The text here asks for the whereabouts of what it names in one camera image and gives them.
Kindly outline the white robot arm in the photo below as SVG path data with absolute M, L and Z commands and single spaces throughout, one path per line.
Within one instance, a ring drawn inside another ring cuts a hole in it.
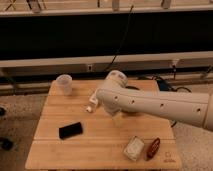
M 97 88 L 96 97 L 105 111 L 143 112 L 213 132 L 213 94 L 141 91 L 126 87 L 127 77 L 112 70 Z

